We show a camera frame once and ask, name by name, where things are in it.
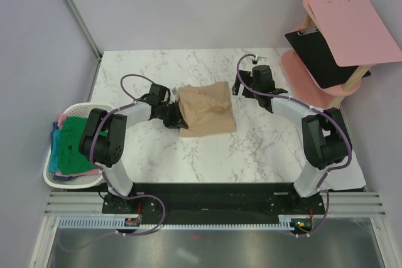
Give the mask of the beige t shirt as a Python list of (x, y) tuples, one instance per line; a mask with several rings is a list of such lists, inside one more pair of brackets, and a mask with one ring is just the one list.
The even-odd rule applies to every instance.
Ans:
[(227, 82), (178, 89), (178, 106), (188, 127), (180, 129), (182, 137), (203, 137), (236, 131), (231, 90)]

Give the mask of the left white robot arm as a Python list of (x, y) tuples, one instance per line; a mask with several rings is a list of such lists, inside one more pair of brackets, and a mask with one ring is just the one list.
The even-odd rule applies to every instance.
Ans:
[(116, 206), (123, 213), (137, 209), (138, 199), (130, 194), (133, 182), (122, 163), (126, 130), (152, 119), (163, 121), (168, 129), (187, 129), (178, 102), (170, 100), (170, 90), (151, 84), (149, 92), (132, 104), (106, 111), (91, 110), (79, 142), (79, 152), (99, 169), (109, 191), (118, 196)]

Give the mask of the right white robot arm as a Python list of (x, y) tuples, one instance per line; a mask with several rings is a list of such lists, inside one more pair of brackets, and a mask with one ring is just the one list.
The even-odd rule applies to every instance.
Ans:
[(288, 197), (287, 204), (293, 213), (303, 213), (310, 207), (309, 196), (320, 191), (330, 172), (351, 164), (352, 146), (342, 115), (336, 108), (315, 108), (275, 87), (267, 65), (253, 67), (250, 72), (237, 67), (233, 95), (239, 94), (241, 85), (242, 94), (256, 99), (260, 107), (301, 127), (301, 144), (307, 161), (293, 184), (296, 193)]

